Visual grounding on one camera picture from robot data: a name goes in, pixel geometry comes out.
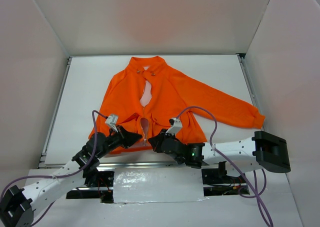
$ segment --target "orange garment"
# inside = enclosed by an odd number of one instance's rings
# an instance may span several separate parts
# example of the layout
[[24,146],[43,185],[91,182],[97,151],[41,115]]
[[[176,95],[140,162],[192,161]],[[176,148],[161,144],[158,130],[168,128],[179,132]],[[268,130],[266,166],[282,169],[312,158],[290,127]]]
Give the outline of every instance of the orange garment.
[[[151,83],[152,98],[143,107],[140,99],[146,80]],[[122,125],[129,132],[141,134],[144,138],[141,141],[146,141],[159,134],[161,129],[168,129],[169,119],[176,117],[188,106],[205,108],[213,113],[219,122],[241,128],[260,129],[265,119],[251,104],[188,77],[167,65],[159,56],[132,57],[129,65],[112,78],[100,112],[105,116],[118,115],[118,125]],[[185,144],[207,141],[193,113],[211,119],[207,113],[196,108],[183,113],[180,117],[183,128],[176,137]],[[149,123],[146,136],[141,126],[142,118],[146,118]],[[109,134],[104,118],[98,116],[96,124],[98,132]],[[111,154],[152,149],[147,145],[128,149],[118,147]]]

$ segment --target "jacket collar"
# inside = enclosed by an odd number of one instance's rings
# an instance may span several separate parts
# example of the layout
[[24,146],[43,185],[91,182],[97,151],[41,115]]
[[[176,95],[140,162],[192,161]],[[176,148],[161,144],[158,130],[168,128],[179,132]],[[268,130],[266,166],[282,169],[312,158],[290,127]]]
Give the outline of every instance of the jacket collar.
[[137,73],[148,71],[157,74],[166,66],[168,66],[166,61],[160,56],[151,58],[132,57],[127,68]]

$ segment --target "orange jacket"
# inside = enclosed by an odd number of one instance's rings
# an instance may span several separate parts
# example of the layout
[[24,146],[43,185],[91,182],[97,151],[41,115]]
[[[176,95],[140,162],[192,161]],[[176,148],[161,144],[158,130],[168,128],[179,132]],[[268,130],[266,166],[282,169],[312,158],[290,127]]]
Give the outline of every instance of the orange jacket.
[[[140,99],[146,80],[151,83],[152,98],[143,107]],[[188,77],[167,65],[159,56],[132,57],[129,65],[112,78],[100,112],[105,116],[118,115],[118,125],[122,125],[127,131],[141,134],[147,140],[159,134],[161,129],[168,129],[169,119],[177,116],[188,106],[205,108],[213,113],[219,122],[241,128],[260,129],[265,119],[251,104]],[[176,137],[183,143],[206,142],[206,137],[193,113],[211,119],[200,109],[188,109],[180,117],[183,128]],[[149,123],[147,136],[141,127],[142,118],[146,118]],[[104,118],[98,116],[96,124],[99,132],[109,134]],[[150,149],[152,148],[149,144],[128,149],[119,147],[112,154]]]

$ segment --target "orange sweatshirt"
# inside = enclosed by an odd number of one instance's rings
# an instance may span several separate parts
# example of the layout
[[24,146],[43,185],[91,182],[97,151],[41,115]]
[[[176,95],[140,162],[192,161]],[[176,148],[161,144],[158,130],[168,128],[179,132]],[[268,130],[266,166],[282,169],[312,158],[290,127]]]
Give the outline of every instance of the orange sweatshirt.
[[[149,81],[152,98],[143,107],[140,99]],[[159,134],[161,129],[170,127],[169,119],[176,117],[188,106],[207,109],[217,121],[240,128],[257,128],[263,125],[265,117],[251,104],[223,93],[200,81],[188,77],[167,65],[159,56],[152,58],[132,57],[129,65],[117,73],[106,90],[100,112],[105,116],[119,116],[117,124],[127,131],[139,133],[145,140]],[[182,130],[176,137],[183,143],[201,143],[207,139],[193,113],[211,119],[200,109],[188,109],[180,117]],[[141,119],[148,121],[148,131],[144,134]],[[105,119],[98,116],[98,132],[109,134]],[[124,149],[118,147],[111,154],[152,149],[147,146]]]

